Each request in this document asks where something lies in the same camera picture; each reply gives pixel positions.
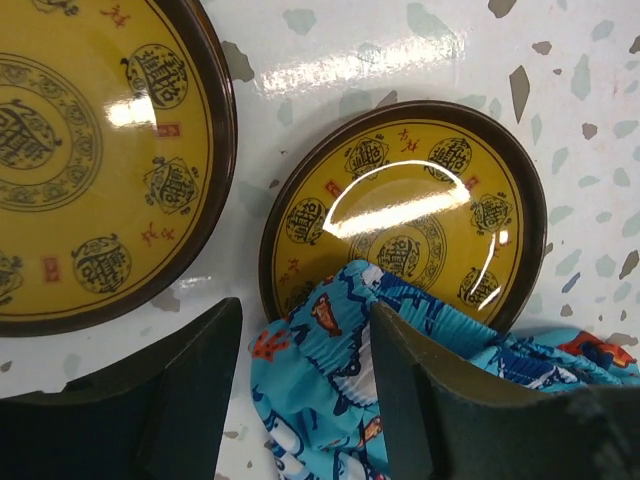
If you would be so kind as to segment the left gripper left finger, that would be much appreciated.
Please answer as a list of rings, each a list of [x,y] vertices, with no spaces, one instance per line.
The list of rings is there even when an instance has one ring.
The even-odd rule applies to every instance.
[[[2,400],[2,478],[214,478],[241,331],[226,298],[59,393]]]

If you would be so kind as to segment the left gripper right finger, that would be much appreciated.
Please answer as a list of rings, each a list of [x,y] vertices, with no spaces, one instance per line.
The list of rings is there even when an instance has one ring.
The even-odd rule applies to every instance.
[[[638,478],[638,387],[542,393],[472,365],[382,302],[370,325],[392,478]]]

